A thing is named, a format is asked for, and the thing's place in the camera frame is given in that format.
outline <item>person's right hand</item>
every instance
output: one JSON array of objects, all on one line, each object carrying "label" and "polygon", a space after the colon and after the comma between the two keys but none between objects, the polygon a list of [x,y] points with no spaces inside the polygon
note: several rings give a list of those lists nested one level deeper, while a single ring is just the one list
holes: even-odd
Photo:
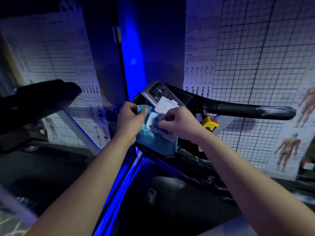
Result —
[{"label": "person's right hand", "polygon": [[170,109],[164,119],[174,118],[173,121],[162,120],[158,123],[160,128],[166,129],[177,137],[189,140],[196,144],[197,137],[207,131],[186,107]]}]

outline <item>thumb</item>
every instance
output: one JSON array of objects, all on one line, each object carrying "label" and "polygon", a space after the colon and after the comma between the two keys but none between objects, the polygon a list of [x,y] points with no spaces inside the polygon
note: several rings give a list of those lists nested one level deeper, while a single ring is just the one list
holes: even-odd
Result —
[{"label": "thumb", "polygon": [[142,110],[140,111],[140,113],[137,114],[137,116],[140,116],[141,118],[144,118],[145,115],[148,113],[148,111],[149,111],[149,108],[148,108],[148,107],[145,107],[144,109],[142,109]]},{"label": "thumb", "polygon": [[158,122],[158,127],[165,130],[171,131],[173,126],[173,121],[161,120]]}]

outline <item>hand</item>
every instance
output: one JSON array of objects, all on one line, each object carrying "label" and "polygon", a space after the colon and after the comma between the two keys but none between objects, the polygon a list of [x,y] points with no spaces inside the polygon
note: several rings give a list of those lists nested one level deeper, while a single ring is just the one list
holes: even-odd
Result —
[{"label": "hand", "polygon": [[130,102],[125,102],[120,109],[117,120],[117,131],[115,137],[124,137],[130,146],[135,143],[136,135],[140,132],[144,117],[148,113],[149,108],[146,107],[139,114],[137,112],[137,105]]},{"label": "hand", "polygon": [[[174,117],[173,121],[165,120],[172,117]],[[196,137],[206,130],[186,107],[170,109],[165,114],[164,120],[158,123],[158,126],[194,144],[197,143]]]}]

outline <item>forearm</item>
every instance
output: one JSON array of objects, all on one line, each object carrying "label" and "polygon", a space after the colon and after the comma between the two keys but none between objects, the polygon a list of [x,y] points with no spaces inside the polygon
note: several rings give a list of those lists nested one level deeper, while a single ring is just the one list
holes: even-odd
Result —
[{"label": "forearm", "polygon": [[27,236],[90,236],[129,148],[127,142],[123,136],[114,137]]},{"label": "forearm", "polygon": [[198,145],[260,235],[314,235],[314,213],[263,172],[203,131]]}]

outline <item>person's left hand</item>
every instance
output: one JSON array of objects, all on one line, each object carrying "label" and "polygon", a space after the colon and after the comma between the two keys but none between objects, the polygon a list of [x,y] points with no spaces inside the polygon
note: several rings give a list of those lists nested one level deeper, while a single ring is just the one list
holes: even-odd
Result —
[{"label": "person's left hand", "polygon": [[132,110],[137,112],[137,105],[125,102],[118,114],[117,131],[115,134],[117,137],[125,138],[130,145],[136,141],[136,135],[142,128],[144,117],[148,113],[149,108],[146,107],[137,115]]}]

